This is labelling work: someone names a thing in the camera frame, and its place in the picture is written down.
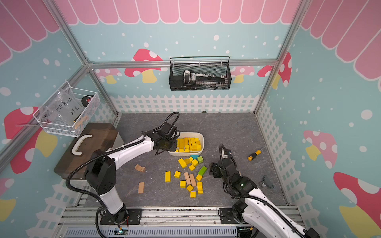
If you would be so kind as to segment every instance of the white picket fence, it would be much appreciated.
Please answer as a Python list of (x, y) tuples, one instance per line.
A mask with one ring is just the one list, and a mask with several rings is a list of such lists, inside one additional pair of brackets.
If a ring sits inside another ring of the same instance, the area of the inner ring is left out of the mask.
[(157, 95), (156, 97), (136, 97), (132, 98), (126, 95), (125, 98), (118, 96), (114, 98), (111, 96), (111, 100), (115, 104), (116, 108), (120, 112), (126, 113), (142, 113), (142, 112), (150, 112), (150, 113), (162, 113), (162, 112), (252, 112), (254, 111), (257, 103), (259, 101), (259, 95), (252, 97), (249, 95), (248, 97), (244, 97), (241, 95), (237, 97), (236, 95), (229, 97), (226, 95), (225, 97), (221, 97), (218, 95), (214, 97), (211, 95), (210, 97), (206, 97), (203, 95), (202, 97), (186, 96), (183, 97), (180, 95), (179, 97), (160, 97)]
[(321, 225), (318, 219), (320, 212), (312, 208), (312, 196), (305, 191), (306, 183), (300, 181), (300, 171), (295, 169), (295, 160), (290, 158), (291, 151), (286, 149), (287, 142), (282, 140), (283, 134), (279, 134), (279, 126), (276, 119), (272, 118), (270, 107), (264, 101), (258, 110), (257, 117), (259, 126), (264, 132), (264, 138), (270, 146), (268, 151), (274, 161), (275, 169), (280, 176), (280, 182), (286, 188), (284, 192), (291, 200), (292, 205), (299, 207), (300, 215), (306, 227), (312, 227), (322, 237), (326, 237), (328, 229)]

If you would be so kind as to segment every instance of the white plastic basket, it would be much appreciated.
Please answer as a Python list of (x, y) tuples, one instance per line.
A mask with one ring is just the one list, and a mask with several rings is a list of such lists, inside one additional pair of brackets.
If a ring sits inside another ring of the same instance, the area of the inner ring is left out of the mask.
[[(38, 109), (35, 113), (33, 113), (33, 117), (37, 120), (37, 122), (41, 125), (41, 127), (50, 134), (58, 134), (63, 136), (72, 136), (79, 137), (89, 120), (94, 115), (95, 111), (101, 104), (99, 99), (99, 94), (97, 92), (84, 90), (80, 88), (73, 88), (70, 86), (69, 82), (65, 82), (60, 88), (62, 88), (67, 94), (69, 94), (72, 98), (74, 98), (79, 104), (82, 105), (81, 99), (88, 95), (94, 95), (89, 104), (85, 107), (83, 112), (77, 118), (72, 125), (69, 125), (66, 121), (62, 120), (60, 117), (56, 117), (54, 121), (47, 122), (42, 121), (42, 118), (49, 118), (51, 112), (49, 110), (45, 110), (41, 112)], [(43, 105), (40, 107), (44, 107), (49, 105), (49, 103), (55, 98), (57, 95), (56, 92), (50, 96), (48, 100), (46, 100)]]
[(198, 132), (181, 132), (179, 139), (183, 139), (185, 137), (190, 137), (190, 138), (198, 138), (201, 144), (201, 151), (197, 152), (169, 152), (170, 155), (173, 156), (191, 156), (191, 155), (201, 155), (202, 151), (204, 150), (204, 137), (198, 133)]

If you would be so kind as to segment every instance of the white handle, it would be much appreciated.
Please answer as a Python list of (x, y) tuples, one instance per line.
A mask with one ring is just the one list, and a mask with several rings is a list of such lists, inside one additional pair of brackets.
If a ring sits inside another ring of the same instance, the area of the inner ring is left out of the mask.
[(75, 143), (75, 145), (74, 145), (74, 147), (73, 147), (73, 149), (72, 149), (72, 153), (73, 153), (73, 155), (78, 155), (78, 156), (82, 155), (82, 152), (78, 152), (77, 150), (78, 150), (78, 148), (81, 146), (81, 144), (82, 144), (82, 142), (83, 142), (84, 139), (86, 139), (86, 138), (91, 138), (91, 137), (93, 137), (93, 135), (84, 135), (84, 136), (81, 136), (81, 137), (77, 140), (77, 142)]

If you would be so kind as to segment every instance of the green block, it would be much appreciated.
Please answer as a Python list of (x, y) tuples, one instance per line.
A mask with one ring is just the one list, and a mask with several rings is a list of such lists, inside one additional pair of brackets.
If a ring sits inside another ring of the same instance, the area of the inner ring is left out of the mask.
[(202, 158), (202, 156), (197, 157), (197, 160), (199, 161), (199, 163), (204, 162), (204, 159)]
[(207, 171), (207, 169), (208, 169), (207, 167), (202, 166), (202, 168), (199, 171), (199, 175), (204, 176), (204, 173)]

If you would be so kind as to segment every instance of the pink mushroom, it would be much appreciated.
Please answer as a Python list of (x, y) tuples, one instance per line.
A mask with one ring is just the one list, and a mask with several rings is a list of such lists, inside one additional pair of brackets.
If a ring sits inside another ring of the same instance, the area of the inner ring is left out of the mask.
[(232, 78), (235, 77), (233, 83), (242, 83), (244, 75), (254, 75), (254, 67), (253, 66), (237, 66), (230, 70), (232, 74)]
[(321, 154), (325, 161), (325, 165), (331, 169), (337, 159), (337, 145), (331, 134), (321, 133), (318, 131), (304, 131), (304, 138), (311, 143), (310, 147), (306, 148), (306, 152), (310, 159), (315, 161)]
[(333, 181), (355, 207), (340, 206), (339, 210), (353, 234), (374, 237), (381, 234), (381, 189), (348, 174), (336, 172)]
[(122, 76), (122, 73), (118, 69), (97, 69), (95, 72), (102, 82), (104, 82), (104, 79), (106, 78), (106, 82), (108, 84), (116, 84), (117, 83), (117, 81), (114, 79), (113, 75)]
[[(138, 49), (131, 61), (163, 61), (157, 54), (148, 49)], [(155, 83), (157, 78), (154, 75), (153, 70), (167, 71), (168, 68), (135, 68), (126, 69), (125, 75), (128, 77), (135, 77), (142, 73), (143, 83)]]

